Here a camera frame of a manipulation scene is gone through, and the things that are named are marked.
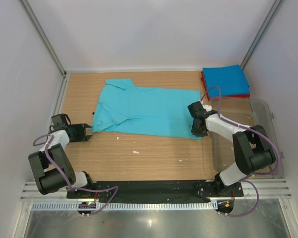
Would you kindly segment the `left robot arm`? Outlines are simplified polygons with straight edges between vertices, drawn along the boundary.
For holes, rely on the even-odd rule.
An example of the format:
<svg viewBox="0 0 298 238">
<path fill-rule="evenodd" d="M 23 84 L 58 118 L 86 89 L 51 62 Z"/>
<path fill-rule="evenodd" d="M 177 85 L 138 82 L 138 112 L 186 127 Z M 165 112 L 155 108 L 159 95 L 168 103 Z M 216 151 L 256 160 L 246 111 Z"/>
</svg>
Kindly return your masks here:
<svg viewBox="0 0 298 238">
<path fill-rule="evenodd" d="M 72 124 L 67 114 L 51 117 L 49 133 L 35 139 L 33 146 L 42 148 L 28 156 L 28 161 L 39 192 L 54 193 L 62 188 L 79 192 L 84 198 L 95 194 L 95 185 L 87 172 L 75 172 L 66 155 L 66 146 L 74 142 L 87 142 L 92 136 L 86 123 Z"/>
</svg>

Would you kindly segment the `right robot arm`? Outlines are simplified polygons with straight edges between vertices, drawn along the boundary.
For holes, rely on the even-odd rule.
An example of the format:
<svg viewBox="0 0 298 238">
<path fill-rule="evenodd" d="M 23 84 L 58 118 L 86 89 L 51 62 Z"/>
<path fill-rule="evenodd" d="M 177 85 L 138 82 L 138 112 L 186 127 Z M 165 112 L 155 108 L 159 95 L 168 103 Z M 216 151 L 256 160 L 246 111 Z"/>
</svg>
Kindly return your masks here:
<svg viewBox="0 0 298 238">
<path fill-rule="evenodd" d="M 193 203 L 209 197 L 241 197 L 240 182 L 275 164 L 277 149 L 260 125 L 247 126 L 189 102 L 179 110 L 158 107 L 160 116 L 143 119 L 104 116 L 79 147 L 76 170 L 94 181 L 101 202 Z M 208 135 L 231 143 L 234 162 L 219 173 L 209 168 L 214 155 Z"/>
</svg>

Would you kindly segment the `cyan t shirt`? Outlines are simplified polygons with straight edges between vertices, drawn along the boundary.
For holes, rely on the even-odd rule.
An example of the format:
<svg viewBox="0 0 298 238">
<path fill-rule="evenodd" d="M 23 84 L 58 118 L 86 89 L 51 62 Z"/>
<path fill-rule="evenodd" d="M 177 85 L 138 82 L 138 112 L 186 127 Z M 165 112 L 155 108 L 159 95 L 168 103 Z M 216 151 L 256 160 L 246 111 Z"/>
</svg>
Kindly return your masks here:
<svg viewBox="0 0 298 238">
<path fill-rule="evenodd" d="M 92 132 L 122 132 L 200 139 L 191 133 L 188 105 L 199 91 L 138 87 L 131 79 L 107 79 L 94 118 Z"/>
</svg>

